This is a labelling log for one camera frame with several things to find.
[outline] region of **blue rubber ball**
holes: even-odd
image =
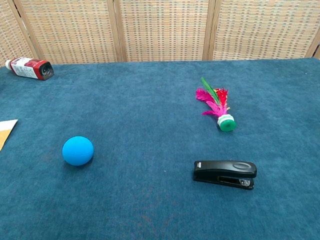
[[[94,155],[94,146],[84,136],[69,138],[63,145],[63,159],[70,165],[81,166],[90,161]]]

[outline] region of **black stapler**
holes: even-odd
[[[194,162],[193,180],[252,190],[257,176],[257,167],[248,161],[214,161]]]

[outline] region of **blue table surface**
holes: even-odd
[[[320,61],[53,64],[46,80],[0,68],[0,239],[320,239]],[[236,129],[196,100],[228,89]],[[94,157],[75,167],[64,142]],[[197,160],[257,167],[254,189],[197,182]]]

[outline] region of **wicker folding screen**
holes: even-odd
[[[319,0],[221,0],[213,60],[311,57]]]
[[[59,64],[122,60],[112,0],[15,2],[46,60]]]
[[[27,32],[23,32],[15,19],[18,13],[13,2],[6,0],[0,1],[0,66],[4,66],[6,60],[17,57],[34,58],[35,53],[32,52],[30,41],[27,41]]]
[[[202,60],[209,0],[115,3],[128,61]]]

